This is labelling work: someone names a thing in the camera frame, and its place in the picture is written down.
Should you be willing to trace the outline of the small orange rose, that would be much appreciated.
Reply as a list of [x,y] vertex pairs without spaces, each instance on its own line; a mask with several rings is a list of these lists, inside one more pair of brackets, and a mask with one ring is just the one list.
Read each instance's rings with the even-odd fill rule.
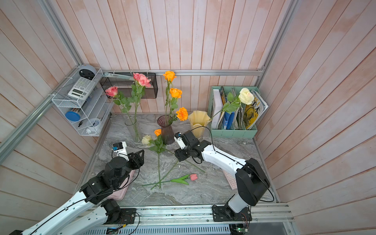
[[156,139],[151,139],[149,141],[150,150],[157,153],[158,160],[157,160],[157,167],[158,167],[158,178],[159,181],[157,184],[155,184],[152,188],[158,186],[161,187],[161,173],[160,173],[160,155],[165,151],[165,144],[162,139],[162,130],[157,129],[154,131],[154,134],[156,136]]

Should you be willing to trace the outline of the large orange rose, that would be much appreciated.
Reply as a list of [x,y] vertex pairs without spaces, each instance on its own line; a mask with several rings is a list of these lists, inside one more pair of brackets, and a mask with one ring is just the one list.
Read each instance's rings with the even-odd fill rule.
[[178,105],[178,99],[180,99],[182,96],[182,91],[177,88],[170,88],[169,89],[169,96],[168,96],[168,109],[169,109],[169,115],[172,116],[174,110],[176,110]]

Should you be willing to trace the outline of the pink rose flower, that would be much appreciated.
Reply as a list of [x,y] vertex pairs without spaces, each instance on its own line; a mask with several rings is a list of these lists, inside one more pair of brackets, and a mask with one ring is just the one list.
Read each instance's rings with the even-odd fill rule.
[[132,108],[132,103],[134,104],[133,96],[126,97],[123,92],[118,90],[118,87],[112,86],[105,90],[106,95],[111,98],[117,106],[120,107],[120,110],[123,114],[126,114],[127,117],[133,117],[130,115],[130,110]]

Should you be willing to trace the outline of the cream white rose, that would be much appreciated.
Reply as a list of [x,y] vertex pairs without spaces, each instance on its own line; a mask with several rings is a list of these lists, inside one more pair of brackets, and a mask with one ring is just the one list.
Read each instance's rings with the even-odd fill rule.
[[250,105],[254,96],[248,88],[242,88],[238,96],[234,96],[232,93],[229,93],[226,97],[226,102],[224,103],[220,111],[215,112],[214,116],[217,116],[219,113],[229,113],[236,111],[241,107],[242,104]]

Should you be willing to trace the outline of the pink rose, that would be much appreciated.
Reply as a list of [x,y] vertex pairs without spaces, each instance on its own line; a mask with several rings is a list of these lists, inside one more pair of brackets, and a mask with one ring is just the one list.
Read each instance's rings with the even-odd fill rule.
[[144,74],[142,73],[134,73],[133,74],[134,80],[135,80],[135,85],[132,86],[132,96],[134,100],[134,105],[135,105],[135,115],[134,115],[134,131],[135,131],[135,141],[138,142],[141,140],[141,135],[140,131],[138,128],[138,123],[137,123],[137,110],[141,102],[141,98],[145,95],[145,90],[146,88],[151,87],[151,80],[147,78]]
[[145,85],[145,75],[144,74],[140,74],[140,73],[133,73],[133,77],[134,79],[141,85],[141,86],[144,86]]

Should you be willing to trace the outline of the orange marigold flower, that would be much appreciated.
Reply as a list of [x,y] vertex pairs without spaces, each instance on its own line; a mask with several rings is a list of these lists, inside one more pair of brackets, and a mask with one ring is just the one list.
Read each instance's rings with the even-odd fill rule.
[[182,107],[174,115],[171,117],[170,123],[172,124],[173,122],[180,120],[180,121],[185,121],[188,119],[188,111],[186,108]]

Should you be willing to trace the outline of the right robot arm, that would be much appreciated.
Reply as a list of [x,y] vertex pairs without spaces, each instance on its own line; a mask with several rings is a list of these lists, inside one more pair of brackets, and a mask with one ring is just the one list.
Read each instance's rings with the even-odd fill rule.
[[222,210],[227,216],[235,216],[249,206],[255,206],[270,188],[270,182],[256,159],[241,159],[225,153],[208,141],[187,142],[175,139],[179,148],[174,152],[179,161],[198,158],[212,163],[232,175],[238,192],[223,207],[214,207],[214,213]]

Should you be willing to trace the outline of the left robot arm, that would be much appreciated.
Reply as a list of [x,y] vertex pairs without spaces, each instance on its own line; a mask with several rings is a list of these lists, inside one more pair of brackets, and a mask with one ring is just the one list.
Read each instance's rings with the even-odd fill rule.
[[135,211],[125,212],[109,196],[125,188],[132,170],[144,164],[144,150],[120,154],[85,183],[65,204],[34,226],[14,235],[79,235],[102,224],[129,224]]

